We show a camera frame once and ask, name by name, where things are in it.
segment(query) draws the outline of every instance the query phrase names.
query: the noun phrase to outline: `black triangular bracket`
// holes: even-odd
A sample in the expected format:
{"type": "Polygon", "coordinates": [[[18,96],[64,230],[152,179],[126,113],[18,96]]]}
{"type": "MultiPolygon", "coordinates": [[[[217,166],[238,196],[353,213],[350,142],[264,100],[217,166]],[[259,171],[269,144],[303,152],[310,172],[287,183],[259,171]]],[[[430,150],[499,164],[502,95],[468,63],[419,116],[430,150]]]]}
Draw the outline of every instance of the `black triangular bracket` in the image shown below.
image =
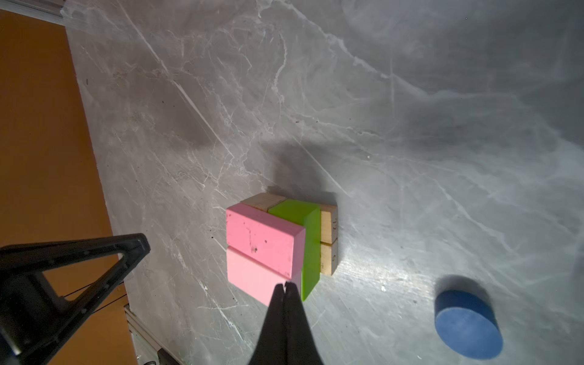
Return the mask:
{"type": "Polygon", "coordinates": [[[45,365],[150,252],[143,234],[0,249],[0,364],[45,365]],[[76,300],[59,297],[43,271],[120,253],[76,300]]]}

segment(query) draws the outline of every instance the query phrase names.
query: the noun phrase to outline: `lime green block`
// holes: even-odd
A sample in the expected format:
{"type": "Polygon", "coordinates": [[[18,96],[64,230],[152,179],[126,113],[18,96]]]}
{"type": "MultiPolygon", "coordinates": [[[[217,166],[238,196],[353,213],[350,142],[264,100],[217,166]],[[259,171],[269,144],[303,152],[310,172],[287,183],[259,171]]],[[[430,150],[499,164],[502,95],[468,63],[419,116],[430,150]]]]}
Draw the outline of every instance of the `lime green block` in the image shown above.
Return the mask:
{"type": "Polygon", "coordinates": [[[318,204],[288,199],[267,212],[306,228],[300,288],[304,301],[321,278],[321,208],[318,204]]]}

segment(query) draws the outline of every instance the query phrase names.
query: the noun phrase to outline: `gray marble surface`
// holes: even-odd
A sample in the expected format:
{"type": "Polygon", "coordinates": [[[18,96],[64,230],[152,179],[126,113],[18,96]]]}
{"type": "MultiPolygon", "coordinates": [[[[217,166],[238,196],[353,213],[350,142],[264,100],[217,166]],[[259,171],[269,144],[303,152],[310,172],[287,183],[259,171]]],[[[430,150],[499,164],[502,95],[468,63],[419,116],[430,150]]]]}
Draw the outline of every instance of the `gray marble surface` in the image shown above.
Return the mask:
{"type": "Polygon", "coordinates": [[[152,247],[132,310],[186,363],[245,364],[266,308],[227,282],[224,214],[267,190],[339,206],[305,302],[326,364],[474,363],[433,327],[448,275],[487,291],[493,364],[576,364],[580,4],[68,0],[114,233],[152,247]]]}

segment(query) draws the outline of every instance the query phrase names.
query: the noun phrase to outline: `stack of blocks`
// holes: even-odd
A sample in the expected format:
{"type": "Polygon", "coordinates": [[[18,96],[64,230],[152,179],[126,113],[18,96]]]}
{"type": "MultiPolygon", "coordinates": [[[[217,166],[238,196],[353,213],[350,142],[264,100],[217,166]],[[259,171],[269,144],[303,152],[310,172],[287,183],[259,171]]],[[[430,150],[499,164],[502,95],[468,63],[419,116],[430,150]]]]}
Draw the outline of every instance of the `stack of blocks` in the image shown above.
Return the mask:
{"type": "Polygon", "coordinates": [[[276,284],[292,281],[306,300],[338,264],[335,206],[260,193],[227,209],[227,278],[270,304],[276,284]]]}

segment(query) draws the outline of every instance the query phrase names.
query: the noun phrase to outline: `light pink block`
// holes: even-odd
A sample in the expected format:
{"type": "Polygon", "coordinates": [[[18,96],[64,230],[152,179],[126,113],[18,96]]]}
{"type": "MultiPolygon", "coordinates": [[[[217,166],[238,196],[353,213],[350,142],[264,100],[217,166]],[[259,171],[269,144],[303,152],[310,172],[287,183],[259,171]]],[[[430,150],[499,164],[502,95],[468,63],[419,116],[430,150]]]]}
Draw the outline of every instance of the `light pink block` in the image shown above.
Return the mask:
{"type": "Polygon", "coordinates": [[[292,277],[284,277],[249,258],[233,247],[227,248],[227,280],[265,305],[270,305],[274,287],[292,281],[300,288],[302,271],[292,277]]]}
{"type": "Polygon", "coordinates": [[[239,203],[227,208],[227,244],[278,272],[293,277],[302,270],[306,229],[239,203]]]}

